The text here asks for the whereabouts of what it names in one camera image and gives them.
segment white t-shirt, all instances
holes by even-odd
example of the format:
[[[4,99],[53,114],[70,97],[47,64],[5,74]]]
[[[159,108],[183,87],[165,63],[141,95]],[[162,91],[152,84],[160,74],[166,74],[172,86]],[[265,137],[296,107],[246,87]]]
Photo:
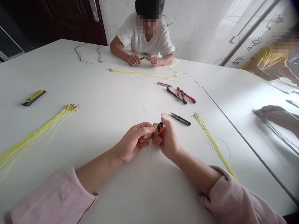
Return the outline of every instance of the white t-shirt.
[[[145,37],[138,37],[137,31],[137,13],[134,12],[129,15],[116,34],[125,48],[131,43],[131,50],[138,54],[160,54],[165,57],[175,50],[169,37],[168,27],[162,19],[161,26],[157,27],[159,35],[152,37],[149,42]]]

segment pliers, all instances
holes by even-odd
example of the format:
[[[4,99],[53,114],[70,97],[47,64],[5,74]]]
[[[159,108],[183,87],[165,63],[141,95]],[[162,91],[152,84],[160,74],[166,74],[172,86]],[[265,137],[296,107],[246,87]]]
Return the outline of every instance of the pliers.
[[[188,97],[192,101],[192,103],[196,103],[195,99],[192,98],[191,96],[188,96],[186,93],[184,93],[183,90],[181,90],[180,92],[182,94],[184,104],[187,104],[187,101],[185,100],[185,96]]]
[[[174,95],[175,97],[176,97],[176,99],[179,101],[182,101],[182,99],[180,98],[180,88],[178,87],[177,88],[177,90],[178,90],[178,94],[175,94],[174,92],[172,92],[170,89],[169,89],[169,87],[167,87],[167,92],[170,92],[172,95]]]

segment brown wooden door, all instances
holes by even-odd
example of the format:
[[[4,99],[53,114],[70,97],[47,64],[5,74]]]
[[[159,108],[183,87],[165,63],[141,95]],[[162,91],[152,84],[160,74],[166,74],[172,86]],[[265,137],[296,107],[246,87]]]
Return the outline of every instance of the brown wooden door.
[[[54,39],[62,38],[107,46],[98,0],[92,0],[96,5],[98,22],[94,18],[90,0],[40,1],[46,11]]]

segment pink sleeve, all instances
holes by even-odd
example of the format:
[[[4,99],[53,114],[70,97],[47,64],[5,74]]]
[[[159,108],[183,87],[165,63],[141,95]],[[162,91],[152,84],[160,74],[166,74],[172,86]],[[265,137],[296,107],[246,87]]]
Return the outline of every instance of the pink sleeve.
[[[97,199],[79,182],[73,167],[57,170],[5,215],[13,224],[77,224]]]
[[[226,170],[211,166],[223,176],[209,197],[199,195],[201,203],[220,223],[286,223],[259,196],[241,186]]]

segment thread snips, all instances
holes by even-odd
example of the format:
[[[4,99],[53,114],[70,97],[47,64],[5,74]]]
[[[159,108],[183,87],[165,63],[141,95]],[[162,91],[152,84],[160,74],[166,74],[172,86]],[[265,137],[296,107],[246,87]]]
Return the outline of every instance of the thread snips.
[[[178,120],[179,122],[182,122],[183,124],[187,125],[187,126],[190,126],[191,123],[187,120],[185,120],[184,118],[174,114],[174,113],[171,113],[170,116],[172,116],[173,118],[175,118],[176,120]]]

